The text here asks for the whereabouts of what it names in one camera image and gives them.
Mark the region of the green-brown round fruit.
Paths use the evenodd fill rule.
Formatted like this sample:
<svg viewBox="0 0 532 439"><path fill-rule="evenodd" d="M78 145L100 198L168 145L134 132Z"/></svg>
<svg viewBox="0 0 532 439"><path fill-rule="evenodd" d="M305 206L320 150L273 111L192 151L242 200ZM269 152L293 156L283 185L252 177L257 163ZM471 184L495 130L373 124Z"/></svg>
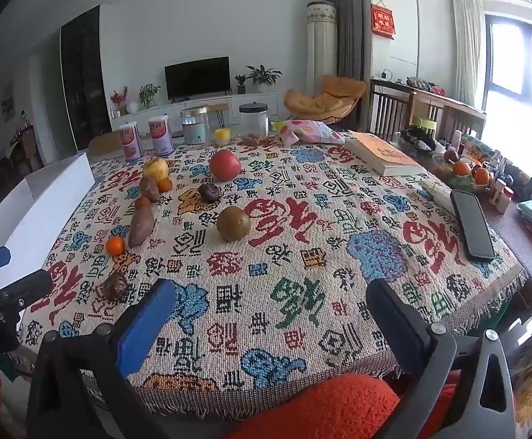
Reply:
<svg viewBox="0 0 532 439"><path fill-rule="evenodd" d="M216 230L224 241L234 242L245 238L251 229L250 217L244 210L230 206L223 209L216 220Z"/></svg>

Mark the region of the potted plant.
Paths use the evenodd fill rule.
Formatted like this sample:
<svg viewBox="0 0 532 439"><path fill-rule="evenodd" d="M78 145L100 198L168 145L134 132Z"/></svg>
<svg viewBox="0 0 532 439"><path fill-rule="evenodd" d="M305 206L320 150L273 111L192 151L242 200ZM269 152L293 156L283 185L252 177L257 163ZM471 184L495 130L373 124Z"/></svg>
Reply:
<svg viewBox="0 0 532 439"><path fill-rule="evenodd" d="M149 109L157 105L156 95L160 86L154 83L142 85L139 90L139 101L142 107Z"/></svg>
<svg viewBox="0 0 532 439"><path fill-rule="evenodd" d="M257 67L247 65L247 68L249 69L249 78L259 93L269 92L283 75L280 70L275 70L273 67L266 68L263 64L259 64Z"/></svg>

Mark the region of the orange book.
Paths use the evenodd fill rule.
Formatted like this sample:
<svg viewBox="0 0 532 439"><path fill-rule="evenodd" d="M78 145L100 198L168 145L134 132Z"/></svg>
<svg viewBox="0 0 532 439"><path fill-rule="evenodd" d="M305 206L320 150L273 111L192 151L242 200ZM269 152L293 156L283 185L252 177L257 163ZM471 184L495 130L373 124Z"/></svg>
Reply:
<svg viewBox="0 0 532 439"><path fill-rule="evenodd" d="M426 172L422 165L373 134L350 131L344 148L380 176L419 176Z"/></svg>

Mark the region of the red apple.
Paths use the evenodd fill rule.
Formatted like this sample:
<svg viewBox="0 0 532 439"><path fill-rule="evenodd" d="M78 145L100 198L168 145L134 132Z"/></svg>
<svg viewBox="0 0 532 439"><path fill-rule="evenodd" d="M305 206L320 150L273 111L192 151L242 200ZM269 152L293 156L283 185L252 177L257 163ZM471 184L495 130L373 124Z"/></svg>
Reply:
<svg viewBox="0 0 532 439"><path fill-rule="evenodd" d="M230 181L240 174L241 162L230 150L220 150L210 159L209 170L217 180Z"/></svg>

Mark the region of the small orange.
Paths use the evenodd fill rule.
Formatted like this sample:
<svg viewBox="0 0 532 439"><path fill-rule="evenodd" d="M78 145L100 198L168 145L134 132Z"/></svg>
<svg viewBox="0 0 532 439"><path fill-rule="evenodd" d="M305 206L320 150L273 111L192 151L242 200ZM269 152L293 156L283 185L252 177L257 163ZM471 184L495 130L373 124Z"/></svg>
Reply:
<svg viewBox="0 0 532 439"><path fill-rule="evenodd" d="M124 253L125 243L120 236L112 236L105 243L105 250L111 257L116 257Z"/></svg>
<svg viewBox="0 0 532 439"><path fill-rule="evenodd" d="M171 191L173 189L173 183L171 179L161 179L158 182L158 189L161 193Z"/></svg>
<svg viewBox="0 0 532 439"><path fill-rule="evenodd" d="M151 206L151 202L146 197L139 197L135 201L135 209L136 210L139 210L139 209L142 209L142 208L149 208L150 206Z"/></svg>

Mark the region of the small orange front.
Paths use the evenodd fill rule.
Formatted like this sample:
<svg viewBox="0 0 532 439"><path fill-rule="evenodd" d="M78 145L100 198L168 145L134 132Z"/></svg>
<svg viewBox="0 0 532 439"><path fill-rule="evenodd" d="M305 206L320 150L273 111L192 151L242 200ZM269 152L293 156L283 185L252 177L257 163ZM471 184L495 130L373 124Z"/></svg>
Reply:
<svg viewBox="0 0 532 439"><path fill-rule="evenodd" d="M120 236L112 236L105 243L105 250L111 257L116 257L124 253L125 243Z"/></svg>

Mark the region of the red fuzzy sleeve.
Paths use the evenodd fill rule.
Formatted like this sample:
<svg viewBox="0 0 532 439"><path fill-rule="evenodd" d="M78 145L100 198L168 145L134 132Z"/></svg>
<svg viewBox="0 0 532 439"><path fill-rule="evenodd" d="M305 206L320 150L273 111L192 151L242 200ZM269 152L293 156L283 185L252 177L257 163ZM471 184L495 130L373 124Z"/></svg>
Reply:
<svg viewBox="0 0 532 439"><path fill-rule="evenodd" d="M379 379L335 376L302 390L288 402L257 414L228 438L371 438L415 386L408 375Z"/></svg>

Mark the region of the white cardboard box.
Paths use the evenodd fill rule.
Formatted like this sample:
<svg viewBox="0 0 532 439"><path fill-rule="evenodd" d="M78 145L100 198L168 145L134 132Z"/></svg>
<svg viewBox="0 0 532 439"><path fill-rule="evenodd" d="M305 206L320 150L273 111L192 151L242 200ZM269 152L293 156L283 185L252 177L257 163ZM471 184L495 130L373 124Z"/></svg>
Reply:
<svg viewBox="0 0 532 439"><path fill-rule="evenodd" d="M0 202L0 289L41 267L79 203L94 186L87 155L74 155L26 176Z"/></svg>

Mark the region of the brown wrinkled fruit front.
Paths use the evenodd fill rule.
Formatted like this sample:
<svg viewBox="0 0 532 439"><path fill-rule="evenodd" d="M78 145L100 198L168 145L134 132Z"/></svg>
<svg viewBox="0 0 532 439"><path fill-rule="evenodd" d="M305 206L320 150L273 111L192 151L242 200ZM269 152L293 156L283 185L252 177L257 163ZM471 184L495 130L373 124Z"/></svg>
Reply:
<svg viewBox="0 0 532 439"><path fill-rule="evenodd" d="M127 280L121 271L113 271L102 284L102 295L110 302L119 302L127 291Z"/></svg>

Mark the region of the black television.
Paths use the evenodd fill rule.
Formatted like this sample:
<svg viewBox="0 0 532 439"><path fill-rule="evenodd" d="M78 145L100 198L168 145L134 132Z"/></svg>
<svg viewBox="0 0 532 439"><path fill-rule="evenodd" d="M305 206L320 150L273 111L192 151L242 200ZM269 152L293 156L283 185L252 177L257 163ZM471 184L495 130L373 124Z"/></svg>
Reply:
<svg viewBox="0 0 532 439"><path fill-rule="evenodd" d="M189 60L164 67L167 98L187 99L231 90L229 57Z"/></svg>

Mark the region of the long sweet potato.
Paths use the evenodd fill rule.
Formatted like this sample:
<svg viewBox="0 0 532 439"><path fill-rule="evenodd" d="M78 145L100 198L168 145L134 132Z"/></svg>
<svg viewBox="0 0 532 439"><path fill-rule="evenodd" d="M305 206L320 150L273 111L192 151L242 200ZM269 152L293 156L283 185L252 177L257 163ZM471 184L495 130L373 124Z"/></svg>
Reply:
<svg viewBox="0 0 532 439"><path fill-rule="evenodd" d="M130 225L128 247L132 249L140 246L150 236L154 225L154 213L150 206L137 209Z"/></svg>

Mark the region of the short sweet potato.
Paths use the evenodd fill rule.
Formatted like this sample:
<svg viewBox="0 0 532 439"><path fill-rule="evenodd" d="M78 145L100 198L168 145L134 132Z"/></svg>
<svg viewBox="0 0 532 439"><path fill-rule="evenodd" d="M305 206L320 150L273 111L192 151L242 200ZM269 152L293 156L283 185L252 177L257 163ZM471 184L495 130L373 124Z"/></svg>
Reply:
<svg viewBox="0 0 532 439"><path fill-rule="evenodd" d="M160 199L160 190L154 176L143 176L139 183L139 191L142 197L156 203Z"/></svg>

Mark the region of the yellow pear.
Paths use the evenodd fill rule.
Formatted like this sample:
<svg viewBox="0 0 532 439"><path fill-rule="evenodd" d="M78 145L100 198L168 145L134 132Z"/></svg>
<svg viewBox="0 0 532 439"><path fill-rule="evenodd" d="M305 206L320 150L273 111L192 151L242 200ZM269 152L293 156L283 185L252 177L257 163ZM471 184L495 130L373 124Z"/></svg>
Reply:
<svg viewBox="0 0 532 439"><path fill-rule="evenodd" d="M170 174L168 162L165 159L156 157L145 162L142 166L143 176L149 176L155 179L157 183L167 179Z"/></svg>

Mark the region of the red flower vase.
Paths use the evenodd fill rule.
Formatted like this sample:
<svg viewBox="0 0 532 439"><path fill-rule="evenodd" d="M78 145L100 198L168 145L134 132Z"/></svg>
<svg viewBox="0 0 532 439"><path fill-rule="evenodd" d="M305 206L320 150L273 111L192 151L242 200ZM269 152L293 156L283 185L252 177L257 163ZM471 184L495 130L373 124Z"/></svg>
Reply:
<svg viewBox="0 0 532 439"><path fill-rule="evenodd" d="M110 95L110 101L116 108L116 112L120 116L127 114L127 94L128 87L126 85L120 91L114 90Z"/></svg>

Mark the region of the red label can left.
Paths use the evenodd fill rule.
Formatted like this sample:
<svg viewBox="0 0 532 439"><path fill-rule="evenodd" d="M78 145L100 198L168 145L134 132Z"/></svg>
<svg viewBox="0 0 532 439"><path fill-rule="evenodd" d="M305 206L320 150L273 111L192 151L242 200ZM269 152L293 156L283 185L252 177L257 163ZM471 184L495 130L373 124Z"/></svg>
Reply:
<svg viewBox="0 0 532 439"><path fill-rule="evenodd" d="M117 129L117 132L120 137L125 159L128 162L139 160L142 157L142 149L137 123L130 122L124 124Z"/></svg>

